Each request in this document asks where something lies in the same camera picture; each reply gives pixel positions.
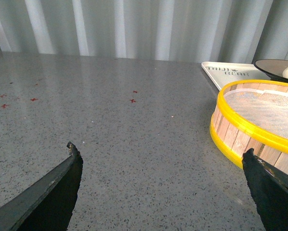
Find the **sieve frame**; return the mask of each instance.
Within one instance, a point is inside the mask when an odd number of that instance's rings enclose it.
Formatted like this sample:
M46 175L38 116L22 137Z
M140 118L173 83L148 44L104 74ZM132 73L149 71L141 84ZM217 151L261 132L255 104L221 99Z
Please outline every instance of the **sieve frame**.
M251 138L258 140L259 142L265 145L268 145L274 149L277 149L281 152L288 154L288 139L287 138L278 136L274 133L264 130L260 128L259 126L255 125L254 123L246 120L236 111L234 111L230 107L230 105L226 102L224 98L224 94L225 94L224 92L234 85L245 84L245 83L260 83L260 84L263 83L263 84L271 84L271 85L275 85L275 83L277 83L278 85L285 86L285 87L288 87L288 83L275 82L271 80L258 80L258 79L235 81L235 82L231 82L225 85L219 92L218 98L217 98L217 106L220 112L238 130L246 133Z
M212 140L214 141L215 145L219 148L219 150L222 152L223 155L225 155L230 161L232 161L235 165L237 165L239 168L243 169L242 167L242 157L237 155L232 151L231 148L229 148L218 136L215 128L213 127L213 116L212 114L210 126L209 126L209 132Z

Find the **mesh screen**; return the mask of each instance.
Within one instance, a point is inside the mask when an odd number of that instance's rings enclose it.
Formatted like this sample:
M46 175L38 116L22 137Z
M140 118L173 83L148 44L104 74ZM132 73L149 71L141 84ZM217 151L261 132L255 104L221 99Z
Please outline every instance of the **mesh screen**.
M238 89L224 95L239 115L264 130L288 139L288 94L273 90Z

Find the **gray speckled countertop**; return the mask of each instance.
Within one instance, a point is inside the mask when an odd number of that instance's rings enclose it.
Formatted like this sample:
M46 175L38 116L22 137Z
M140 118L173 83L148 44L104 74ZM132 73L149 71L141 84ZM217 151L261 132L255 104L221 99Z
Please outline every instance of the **gray speckled countertop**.
M263 231L211 140L215 105L200 64L0 53L0 206L72 141L84 165L70 231Z

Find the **black bowl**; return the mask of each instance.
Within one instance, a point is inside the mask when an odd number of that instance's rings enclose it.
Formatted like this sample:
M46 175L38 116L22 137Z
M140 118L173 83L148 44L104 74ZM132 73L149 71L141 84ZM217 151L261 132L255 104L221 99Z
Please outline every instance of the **black bowl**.
M268 75L271 80L288 83L288 78L282 76L283 71L288 68L288 60L261 59L255 61L254 66Z

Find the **wooden sieve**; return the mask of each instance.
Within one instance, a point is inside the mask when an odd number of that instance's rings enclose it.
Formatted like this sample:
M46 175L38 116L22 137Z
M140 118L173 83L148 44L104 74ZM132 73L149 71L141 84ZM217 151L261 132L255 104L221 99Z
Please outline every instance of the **wooden sieve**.
M216 146L242 168L242 154L254 154L288 174L288 83L242 80L218 94L210 134Z

